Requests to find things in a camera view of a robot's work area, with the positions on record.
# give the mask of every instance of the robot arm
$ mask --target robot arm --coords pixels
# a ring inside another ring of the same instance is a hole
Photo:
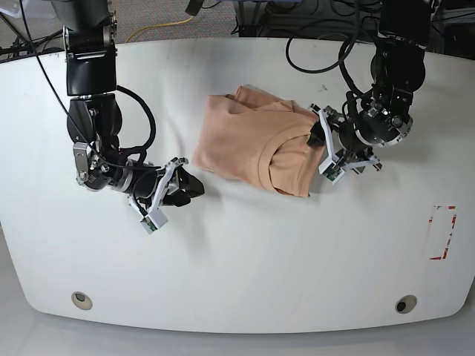
[[[409,114],[414,93],[425,80],[424,56],[429,42],[432,0],[382,0],[376,55],[371,63],[373,87],[363,93],[350,78],[344,63],[340,65],[350,91],[347,93],[348,115],[332,108],[319,114],[333,131],[338,132],[343,149],[329,151],[329,160],[321,173],[334,183],[348,170],[357,174],[373,165],[381,169],[373,147],[396,145],[403,141],[413,125]],[[350,43],[343,43],[340,57]],[[358,111],[361,100],[362,111]],[[312,129],[310,144],[332,140],[331,132]]]
[[[52,5],[65,25],[67,90],[73,96],[68,133],[78,183],[93,191],[110,186],[128,194],[151,233],[167,221],[161,205],[187,205],[204,194],[203,184],[183,168],[187,159],[173,159],[164,168],[145,164],[155,138],[155,120],[138,95],[117,85],[117,21],[107,0],[53,0]],[[112,93],[116,90],[138,101],[145,111],[151,133],[144,145],[120,147],[122,114]],[[134,154],[140,155],[137,161],[129,158]]]

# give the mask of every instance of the metal grommet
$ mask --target metal grommet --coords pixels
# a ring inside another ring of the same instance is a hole
[[[417,298],[413,295],[408,295],[396,303],[396,312],[399,314],[411,313],[416,307],[416,304]]]
[[[92,308],[92,300],[90,297],[80,291],[75,291],[71,295],[71,300],[73,301],[73,304],[79,309],[91,310]]]

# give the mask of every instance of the white tabletop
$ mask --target white tabletop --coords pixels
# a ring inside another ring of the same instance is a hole
[[[338,70],[298,73],[284,46],[280,39],[119,46],[118,82],[141,95],[157,119],[149,159],[159,165],[190,157],[206,95],[239,85],[302,106],[341,107],[347,88]],[[333,62],[338,48],[297,41],[292,57],[318,68]],[[358,45],[347,60],[360,88],[370,87],[373,54],[372,46]],[[64,54],[43,62],[68,104]],[[151,236],[126,195],[76,184],[66,118],[36,61],[0,66],[0,219],[28,302],[103,323],[229,333],[358,329],[454,314],[475,275],[475,65],[430,54],[426,65],[411,108],[413,132],[378,150],[382,172],[348,175],[335,187],[319,177],[303,200],[190,168],[206,195],[168,207],[170,223]],[[122,145],[144,142],[145,114],[117,97]],[[447,258],[431,260],[442,256],[454,214]],[[75,307],[74,291],[94,307]],[[397,314],[396,302],[409,294],[418,305]]]

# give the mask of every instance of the pink cloth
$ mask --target pink cloth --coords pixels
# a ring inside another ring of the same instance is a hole
[[[193,164],[225,179],[308,197],[324,150],[307,145],[317,119],[293,101],[245,87],[235,96],[210,96]]]

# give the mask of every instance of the floor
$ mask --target floor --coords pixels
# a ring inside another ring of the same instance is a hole
[[[165,24],[187,19],[185,13],[189,0],[110,0],[109,9],[117,13],[119,43],[123,43],[133,32],[151,24]],[[205,6],[211,6],[215,0],[205,0]],[[22,19],[11,19],[11,22],[21,32],[24,32]],[[200,37],[231,36],[235,28],[235,12],[231,1],[222,1],[212,9],[202,10],[193,21],[180,26],[162,27],[146,31],[137,37],[136,41],[154,41],[161,39],[185,39]],[[28,26],[33,38],[39,38],[54,33],[62,28],[57,18],[28,19]],[[0,47],[9,47],[15,40],[15,34],[0,21]],[[61,47],[61,41],[56,40],[48,47]]]

